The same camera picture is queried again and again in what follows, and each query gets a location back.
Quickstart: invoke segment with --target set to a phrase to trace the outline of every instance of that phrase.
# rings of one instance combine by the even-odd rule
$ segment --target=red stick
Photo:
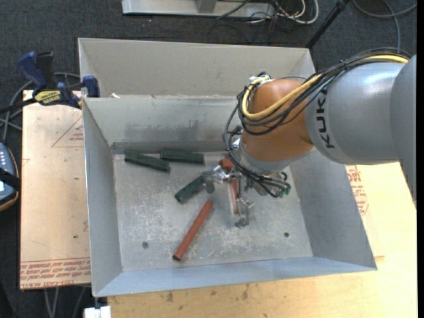
[[[207,215],[212,210],[213,202],[210,200],[207,200],[203,207],[201,208],[199,214],[197,215],[195,221],[193,224],[191,224],[190,229],[188,230],[187,234],[185,235],[183,241],[179,245],[177,252],[172,256],[173,259],[180,261],[184,254],[186,253],[188,247],[190,246],[192,240],[196,236],[198,230],[202,226],[203,222],[205,221]]]

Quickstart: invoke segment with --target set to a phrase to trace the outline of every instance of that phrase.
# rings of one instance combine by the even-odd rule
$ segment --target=kuka logo
[[[329,133],[327,132],[327,126],[325,124],[325,109],[324,109],[324,104],[327,100],[327,90],[326,89],[322,89],[321,93],[324,95],[324,98],[318,98],[317,100],[317,114],[323,114],[317,117],[317,121],[320,122],[321,127],[318,128],[318,131],[321,134],[321,139],[323,139],[323,141],[325,142],[325,147],[327,148],[335,148],[334,145],[331,144],[331,138],[329,136]]]

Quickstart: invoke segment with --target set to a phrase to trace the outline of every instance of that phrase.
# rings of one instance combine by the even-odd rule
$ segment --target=black device
[[[11,151],[0,142],[0,211],[8,208],[18,198],[20,180]]]

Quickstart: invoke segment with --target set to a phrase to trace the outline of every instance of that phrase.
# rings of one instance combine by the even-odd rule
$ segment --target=dark green block
[[[202,153],[182,152],[174,150],[161,150],[160,158],[172,162],[190,162],[192,164],[203,164],[204,158]]]
[[[174,197],[178,200],[178,202],[181,203],[186,199],[190,198],[196,192],[200,191],[204,184],[205,178],[203,176],[199,176],[198,178],[194,179],[190,184],[181,188],[181,190],[179,190]]]
[[[147,166],[160,171],[170,170],[170,165],[166,160],[147,156],[134,150],[128,150],[125,152],[125,161],[141,166]]]

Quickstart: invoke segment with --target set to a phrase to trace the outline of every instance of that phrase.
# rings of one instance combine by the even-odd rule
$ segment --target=yellow label
[[[55,100],[60,100],[60,91],[59,90],[55,90],[55,91],[40,91],[35,97],[34,99],[36,99],[38,102],[43,102],[44,104],[46,103],[51,103],[52,101]]]

